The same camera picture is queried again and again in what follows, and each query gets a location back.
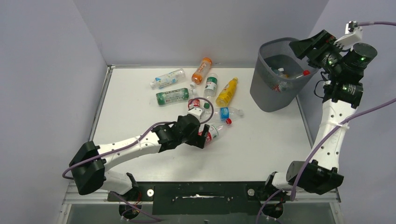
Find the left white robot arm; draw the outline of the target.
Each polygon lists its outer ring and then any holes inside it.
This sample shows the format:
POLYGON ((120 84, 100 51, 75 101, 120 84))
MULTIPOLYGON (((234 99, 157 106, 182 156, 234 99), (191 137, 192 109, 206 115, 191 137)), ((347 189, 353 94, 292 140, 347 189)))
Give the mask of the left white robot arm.
POLYGON ((158 122, 143 134, 119 142, 95 145, 84 143, 69 163, 65 173, 71 172, 80 195, 99 189, 124 195, 137 187, 131 173, 118 173, 112 168, 129 160, 175 149, 187 144, 204 148, 209 125, 202 125, 192 114, 179 116, 177 121, 158 122))

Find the red label water bottle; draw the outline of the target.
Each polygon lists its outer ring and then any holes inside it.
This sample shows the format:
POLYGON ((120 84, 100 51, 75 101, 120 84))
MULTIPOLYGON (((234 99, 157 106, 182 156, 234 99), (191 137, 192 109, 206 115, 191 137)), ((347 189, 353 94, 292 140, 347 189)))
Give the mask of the red label water bottle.
POLYGON ((190 99, 188 101, 188 110, 191 110, 193 108, 199 108, 200 104, 201 104, 200 99, 197 98, 190 99))

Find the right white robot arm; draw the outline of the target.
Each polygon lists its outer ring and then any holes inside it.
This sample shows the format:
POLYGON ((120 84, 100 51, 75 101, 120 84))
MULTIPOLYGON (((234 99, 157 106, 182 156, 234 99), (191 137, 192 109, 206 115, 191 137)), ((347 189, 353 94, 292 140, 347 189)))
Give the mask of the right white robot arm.
POLYGON ((344 177, 339 174, 339 155, 348 130, 347 119, 355 115, 363 95, 361 79, 377 50, 362 43, 361 26, 347 26, 344 36, 336 38, 322 30, 317 35, 292 41, 290 48, 298 59, 323 69, 322 120, 310 154, 305 161, 293 161, 286 172, 273 172, 263 185, 263 194, 275 199, 283 191, 303 189, 324 194, 339 187, 344 177))

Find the yellow juice bottle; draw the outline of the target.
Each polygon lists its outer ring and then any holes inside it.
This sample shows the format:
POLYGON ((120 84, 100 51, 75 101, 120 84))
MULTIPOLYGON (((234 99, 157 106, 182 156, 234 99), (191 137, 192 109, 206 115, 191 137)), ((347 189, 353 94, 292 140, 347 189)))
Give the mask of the yellow juice bottle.
POLYGON ((232 98, 235 94, 237 84, 238 84, 237 77, 234 77, 227 83, 227 85, 223 88, 223 90, 220 92, 220 94, 216 98, 215 103, 217 106, 219 106, 219 107, 228 106, 228 104, 230 103, 230 101, 232 100, 232 98))

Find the green label tea bottle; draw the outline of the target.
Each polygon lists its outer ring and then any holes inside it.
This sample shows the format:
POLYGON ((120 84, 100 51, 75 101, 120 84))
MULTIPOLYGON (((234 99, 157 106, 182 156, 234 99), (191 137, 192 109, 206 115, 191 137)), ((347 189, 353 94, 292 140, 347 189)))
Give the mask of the green label tea bottle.
POLYGON ((163 91, 156 94, 156 101, 159 106, 166 106, 179 102, 185 102, 193 98, 197 91, 195 89, 180 88, 171 91, 163 91))

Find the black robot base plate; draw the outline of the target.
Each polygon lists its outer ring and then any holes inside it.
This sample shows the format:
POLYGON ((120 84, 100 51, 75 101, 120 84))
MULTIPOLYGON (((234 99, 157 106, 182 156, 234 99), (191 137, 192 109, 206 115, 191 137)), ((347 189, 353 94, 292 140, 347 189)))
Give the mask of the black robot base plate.
POLYGON ((150 205, 153 215, 257 215, 280 217, 290 197, 264 181, 254 182, 138 182, 137 187, 117 197, 108 194, 108 201, 120 202, 124 212, 130 203, 150 205))

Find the red label bottle front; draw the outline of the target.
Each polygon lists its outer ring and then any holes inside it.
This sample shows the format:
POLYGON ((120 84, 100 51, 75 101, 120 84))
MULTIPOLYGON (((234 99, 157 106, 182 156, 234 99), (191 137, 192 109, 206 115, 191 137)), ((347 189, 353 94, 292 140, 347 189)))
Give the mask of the red label bottle front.
MULTIPOLYGON (((272 71, 278 75, 279 77, 287 80, 295 80, 301 77, 305 77, 311 74, 309 70, 304 70, 302 75, 288 75, 284 72, 284 68, 279 68, 279 69, 272 69, 272 71)), ((293 88, 292 82, 285 82, 283 80, 278 80, 275 85, 271 88, 272 90, 275 90, 276 92, 283 92, 283 91, 288 91, 293 88)))

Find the red label bottle red cap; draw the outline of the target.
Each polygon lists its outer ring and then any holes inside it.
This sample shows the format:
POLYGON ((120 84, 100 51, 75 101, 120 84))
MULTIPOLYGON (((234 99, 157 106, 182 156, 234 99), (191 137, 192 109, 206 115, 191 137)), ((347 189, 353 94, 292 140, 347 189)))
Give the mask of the red label bottle red cap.
POLYGON ((206 123, 206 125, 209 126, 209 131, 205 140, 205 147, 210 145, 219 137, 222 137, 228 131, 228 129, 230 129, 231 124, 231 119, 206 123))

